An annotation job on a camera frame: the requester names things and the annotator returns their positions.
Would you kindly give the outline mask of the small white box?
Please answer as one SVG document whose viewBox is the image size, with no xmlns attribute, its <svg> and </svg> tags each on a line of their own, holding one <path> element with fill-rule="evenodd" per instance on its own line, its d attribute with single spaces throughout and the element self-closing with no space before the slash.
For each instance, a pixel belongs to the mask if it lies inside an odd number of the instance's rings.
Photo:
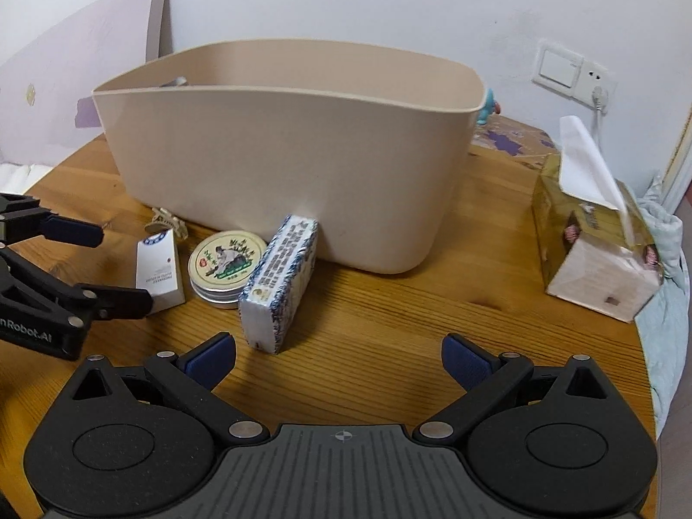
<svg viewBox="0 0 692 519">
<path fill-rule="evenodd" d="M 184 304 L 182 272 L 173 231 L 148 236 L 137 243 L 136 287 L 153 298 L 152 313 Z"/>
</svg>

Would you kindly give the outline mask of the blue white patterned box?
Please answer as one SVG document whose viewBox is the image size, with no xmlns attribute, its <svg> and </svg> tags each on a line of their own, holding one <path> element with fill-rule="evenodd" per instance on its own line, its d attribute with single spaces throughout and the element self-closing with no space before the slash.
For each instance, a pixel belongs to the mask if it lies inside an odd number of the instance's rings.
<svg viewBox="0 0 692 519">
<path fill-rule="evenodd" d="M 277 354 L 316 264 L 317 220 L 288 216 L 239 296 L 240 323 L 250 347 Z"/>
</svg>

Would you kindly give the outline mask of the round metal tin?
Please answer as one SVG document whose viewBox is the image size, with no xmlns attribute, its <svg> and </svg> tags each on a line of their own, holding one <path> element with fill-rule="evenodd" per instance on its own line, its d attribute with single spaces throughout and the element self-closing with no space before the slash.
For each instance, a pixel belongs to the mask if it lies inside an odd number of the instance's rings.
<svg viewBox="0 0 692 519">
<path fill-rule="evenodd" d="M 188 261 L 190 285 L 202 300 L 236 309 L 240 293 L 259 264 L 266 243 L 245 231 L 218 232 L 201 241 Z"/>
</svg>

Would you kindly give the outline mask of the grey hair clip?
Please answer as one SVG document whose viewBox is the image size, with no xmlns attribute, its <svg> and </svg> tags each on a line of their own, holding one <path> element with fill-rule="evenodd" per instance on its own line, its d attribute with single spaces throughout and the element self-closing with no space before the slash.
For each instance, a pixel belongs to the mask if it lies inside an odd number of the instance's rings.
<svg viewBox="0 0 692 519">
<path fill-rule="evenodd" d="M 152 208 L 151 211 L 153 211 L 153 218 L 144 227 L 150 236 L 171 231 L 178 241 L 184 241 L 189 238 L 189 231 L 185 221 L 179 219 L 173 212 L 166 208 Z"/>
</svg>

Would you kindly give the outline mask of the purple white headboard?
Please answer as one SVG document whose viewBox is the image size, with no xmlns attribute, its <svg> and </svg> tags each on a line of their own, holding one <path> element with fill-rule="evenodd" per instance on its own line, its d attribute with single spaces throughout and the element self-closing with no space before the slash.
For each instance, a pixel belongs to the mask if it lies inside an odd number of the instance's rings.
<svg viewBox="0 0 692 519">
<path fill-rule="evenodd" d="M 1 160 L 56 165 L 101 132 L 92 91 L 160 56 L 165 0 L 97 0 L 1 66 Z"/>
</svg>

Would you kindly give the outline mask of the gold tissue box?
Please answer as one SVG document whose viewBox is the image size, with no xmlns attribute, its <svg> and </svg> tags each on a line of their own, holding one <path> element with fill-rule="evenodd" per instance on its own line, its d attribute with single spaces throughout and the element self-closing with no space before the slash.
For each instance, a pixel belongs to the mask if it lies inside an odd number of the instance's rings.
<svg viewBox="0 0 692 519">
<path fill-rule="evenodd" d="M 531 203 L 545 292 L 630 322 L 663 283 L 654 237 L 578 117 L 560 119 L 560 144 Z"/>
</svg>

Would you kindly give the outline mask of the light blue blanket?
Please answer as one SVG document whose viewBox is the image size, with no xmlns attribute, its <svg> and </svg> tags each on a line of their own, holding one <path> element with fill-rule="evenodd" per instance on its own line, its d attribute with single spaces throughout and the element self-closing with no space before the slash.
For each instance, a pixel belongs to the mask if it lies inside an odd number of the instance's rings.
<svg viewBox="0 0 692 519">
<path fill-rule="evenodd" d="M 684 224 L 663 206 L 663 181 L 657 176 L 637 204 L 662 260 L 662 287 L 634 319 L 651 385 L 656 433 L 669 417 L 685 369 L 691 300 L 689 266 L 682 250 Z"/>
</svg>

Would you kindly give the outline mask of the beige plastic storage bin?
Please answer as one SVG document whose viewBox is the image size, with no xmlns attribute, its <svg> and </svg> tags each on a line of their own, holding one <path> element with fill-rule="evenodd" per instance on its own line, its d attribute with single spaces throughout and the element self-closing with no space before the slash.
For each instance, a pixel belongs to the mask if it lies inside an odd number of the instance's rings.
<svg viewBox="0 0 692 519">
<path fill-rule="evenodd" d="M 380 274 L 428 256 L 486 87 L 462 63 L 364 43 L 211 43 L 93 92 L 125 189 L 216 230 L 316 220 L 320 258 Z"/>
</svg>

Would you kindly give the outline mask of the blue cartoon figurine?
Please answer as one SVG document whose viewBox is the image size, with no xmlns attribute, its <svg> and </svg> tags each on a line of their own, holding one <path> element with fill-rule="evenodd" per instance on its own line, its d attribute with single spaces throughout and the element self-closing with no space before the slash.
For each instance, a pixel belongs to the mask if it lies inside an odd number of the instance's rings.
<svg viewBox="0 0 692 519">
<path fill-rule="evenodd" d="M 476 124 L 482 127 L 488 123 L 488 119 L 491 115 L 499 115 L 500 112 L 501 106 L 495 99 L 494 91 L 493 89 L 488 88 L 483 106 L 480 111 L 478 111 Z"/>
</svg>

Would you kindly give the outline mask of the white wall switch socket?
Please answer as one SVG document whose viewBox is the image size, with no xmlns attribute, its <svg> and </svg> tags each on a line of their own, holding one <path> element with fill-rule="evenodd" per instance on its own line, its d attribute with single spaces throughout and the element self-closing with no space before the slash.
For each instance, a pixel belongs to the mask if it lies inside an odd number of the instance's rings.
<svg viewBox="0 0 692 519">
<path fill-rule="evenodd" d="M 548 40 L 538 43 L 532 82 L 603 114 L 617 88 L 611 70 Z"/>
</svg>

